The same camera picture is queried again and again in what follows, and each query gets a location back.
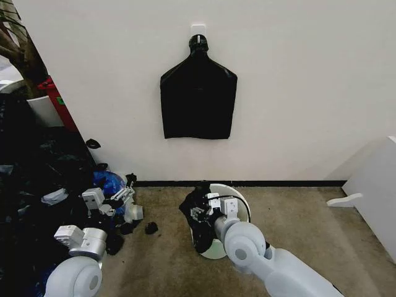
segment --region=blue plastic bag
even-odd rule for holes
[[[96,187],[101,187],[104,195],[114,195],[119,190],[124,188],[126,183],[120,176],[116,175],[113,172],[94,171],[93,185]]]

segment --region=carpet floor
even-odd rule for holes
[[[396,265],[355,209],[329,208],[345,196],[338,187],[238,187],[252,223],[276,248],[284,248],[330,280],[347,297],[396,296]],[[252,275],[233,270],[227,257],[195,252],[178,210],[189,187],[138,187],[144,220],[103,266],[100,297],[269,296]],[[144,232],[156,222],[153,235]]]

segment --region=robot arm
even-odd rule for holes
[[[271,245],[266,249],[263,234],[252,223],[232,224],[223,243],[235,268],[261,279],[271,297],[343,296],[328,280],[292,253]]]
[[[216,193],[205,195],[209,218],[220,213],[212,225],[216,237],[224,244],[227,256],[237,271],[253,273],[264,282],[271,297],[342,297],[328,280],[299,260],[292,253],[266,243],[264,235],[252,223],[241,222],[237,217],[238,200]],[[191,217],[197,217],[197,207]]]

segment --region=black plastic bag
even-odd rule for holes
[[[237,76],[208,57],[203,35],[194,35],[189,46],[187,59],[161,77],[165,138],[227,139]]]

